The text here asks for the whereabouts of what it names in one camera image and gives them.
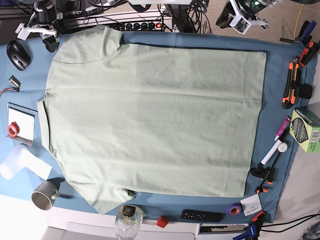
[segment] mug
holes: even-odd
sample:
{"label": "mug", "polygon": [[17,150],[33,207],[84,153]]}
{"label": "mug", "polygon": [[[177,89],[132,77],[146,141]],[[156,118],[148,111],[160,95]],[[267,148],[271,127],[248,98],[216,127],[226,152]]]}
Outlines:
{"label": "mug", "polygon": [[50,210],[60,196],[58,188],[51,181],[45,181],[31,194],[34,205],[42,210]]}

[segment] blue mat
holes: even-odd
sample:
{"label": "blue mat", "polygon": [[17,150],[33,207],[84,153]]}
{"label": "blue mat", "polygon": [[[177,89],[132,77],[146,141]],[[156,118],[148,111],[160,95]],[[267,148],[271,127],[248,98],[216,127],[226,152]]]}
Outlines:
{"label": "blue mat", "polygon": [[[283,92],[286,85],[288,66],[291,59],[299,56],[304,46],[302,44],[277,44],[253,39],[226,37],[204,34],[182,34],[163,32],[125,32],[124,43],[148,44],[160,47],[177,48],[208,48],[242,51],[261,51],[267,53],[265,78],[263,84],[262,108],[258,118],[258,125],[252,155],[251,166],[255,167],[274,144],[274,138],[286,116],[292,115],[292,109],[284,110],[281,107]],[[46,79],[54,53],[45,49],[41,39],[30,39],[22,42],[31,55],[32,63],[25,71],[18,71],[6,55],[6,45],[0,46],[0,89],[10,85],[9,77],[14,75],[20,82],[18,93],[6,92],[0,97],[0,163],[7,157],[18,142],[6,137],[8,126],[7,103],[11,102],[27,108],[37,109],[36,102],[43,98]],[[302,71],[302,83],[312,84],[317,59],[313,59]],[[308,102],[298,99],[295,107],[305,106]],[[283,153],[276,164],[275,180],[269,192],[260,193],[260,200],[264,211],[267,211],[267,222],[272,222],[276,208],[284,189],[290,167],[297,151],[298,144],[287,135],[285,141],[289,145],[287,152]],[[63,177],[55,159],[42,147],[38,117],[35,119],[34,145],[30,151],[53,167],[51,178]],[[39,177],[28,169],[18,173],[13,179],[5,180],[0,176],[0,194],[24,200],[31,199],[31,192],[42,182]],[[260,184],[260,179],[248,175],[246,181],[245,197],[255,194],[255,188]],[[68,183],[61,183],[59,197],[55,206],[77,211],[96,213]],[[138,192],[131,204],[139,205],[147,213],[146,219],[157,219],[167,216],[170,221],[188,222],[180,219],[184,209],[223,213],[233,203],[241,198],[222,197],[191,197],[174,196]],[[108,214],[115,215],[116,209]],[[221,223],[248,223],[253,215],[245,217],[243,213],[230,216],[226,215]]]}

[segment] light green t-shirt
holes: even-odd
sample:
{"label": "light green t-shirt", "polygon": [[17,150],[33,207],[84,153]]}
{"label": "light green t-shirt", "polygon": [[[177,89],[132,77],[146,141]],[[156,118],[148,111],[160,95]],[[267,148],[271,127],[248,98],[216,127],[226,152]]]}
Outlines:
{"label": "light green t-shirt", "polygon": [[38,103],[42,144],[99,213],[157,194],[243,197],[263,52],[121,44],[97,26],[55,55]]}

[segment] black remote control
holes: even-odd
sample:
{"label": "black remote control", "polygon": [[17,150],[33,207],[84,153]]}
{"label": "black remote control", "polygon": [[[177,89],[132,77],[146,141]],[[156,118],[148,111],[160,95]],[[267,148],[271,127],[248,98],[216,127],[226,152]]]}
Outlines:
{"label": "black remote control", "polygon": [[195,221],[220,222],[225,213],[217,213],[211,211],[197,211],[185,209],[182,211],[181,218]]}

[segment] black mouse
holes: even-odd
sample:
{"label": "black mouse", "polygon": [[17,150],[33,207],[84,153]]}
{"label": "black mouse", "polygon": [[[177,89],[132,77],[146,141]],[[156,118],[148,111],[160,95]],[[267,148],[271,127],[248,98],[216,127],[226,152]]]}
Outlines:
{"label": "black mouse", "polygon": [[31,58],[24,47],[16,40],[9,42],[6,47],[6,54],[13,65],[20,71],[25,70],[31,62]]}

